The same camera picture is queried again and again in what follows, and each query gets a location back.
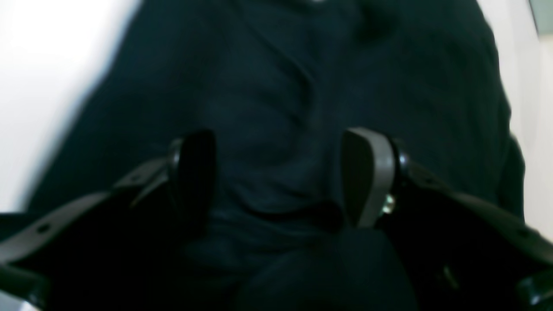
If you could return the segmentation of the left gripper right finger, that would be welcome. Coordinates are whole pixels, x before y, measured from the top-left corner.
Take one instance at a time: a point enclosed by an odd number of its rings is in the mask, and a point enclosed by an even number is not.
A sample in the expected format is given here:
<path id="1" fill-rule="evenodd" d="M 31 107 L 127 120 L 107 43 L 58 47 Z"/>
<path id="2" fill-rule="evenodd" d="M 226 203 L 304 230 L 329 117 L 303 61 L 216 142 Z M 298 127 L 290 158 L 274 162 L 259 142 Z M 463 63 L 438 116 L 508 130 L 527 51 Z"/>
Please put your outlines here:
<path id="1" fill-rule="evenodd" d="M 384 232 L 421 311 L 550 311 L 553 248 L 523 221 L 451 190 L 397 141 L 363 127 L 341 138 L 350 224 Z"/>

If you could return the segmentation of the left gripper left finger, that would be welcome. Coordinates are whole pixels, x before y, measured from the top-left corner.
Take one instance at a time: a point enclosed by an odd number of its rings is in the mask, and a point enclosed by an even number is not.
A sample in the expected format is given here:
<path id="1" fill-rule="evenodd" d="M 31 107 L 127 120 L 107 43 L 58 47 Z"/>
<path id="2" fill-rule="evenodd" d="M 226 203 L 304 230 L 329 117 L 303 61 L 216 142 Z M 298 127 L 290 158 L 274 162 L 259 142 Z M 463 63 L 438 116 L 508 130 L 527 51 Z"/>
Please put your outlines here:
<path id="1" fill-rule="evenodd" d="M 1 215 L 3 311 L 185 311 L 177 250 L 201 236 L 216 138 L 198 130 L 110 189 Z"/>

